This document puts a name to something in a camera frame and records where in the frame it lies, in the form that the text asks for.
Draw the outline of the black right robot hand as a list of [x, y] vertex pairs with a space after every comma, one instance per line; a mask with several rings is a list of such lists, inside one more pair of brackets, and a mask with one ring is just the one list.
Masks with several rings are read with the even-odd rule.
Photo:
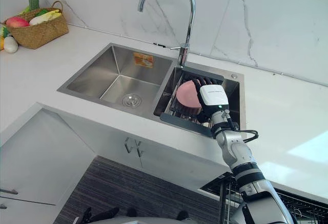
[[216, 80], [199, 77], [192, 79], [192, 82], [201, 104], [201, 111], [197, 115], [200, 123], [207, 123], [214, 113], [229, 109], [229, 101], [224, 88], [218, 85]]

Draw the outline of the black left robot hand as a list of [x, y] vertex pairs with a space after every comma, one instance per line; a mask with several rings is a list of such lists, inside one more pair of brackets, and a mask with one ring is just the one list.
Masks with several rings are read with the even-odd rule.
[[88, 207], [83, 213], [82, 217], [76, 217], [73, 223], [92, 223], [95, 221], [111, 219], [114, 218], [118, 212], [119, 212], [119, 208], [115, 207], [110, 210], [101, 212], [97, 215], [92, 215], [91, 207]]

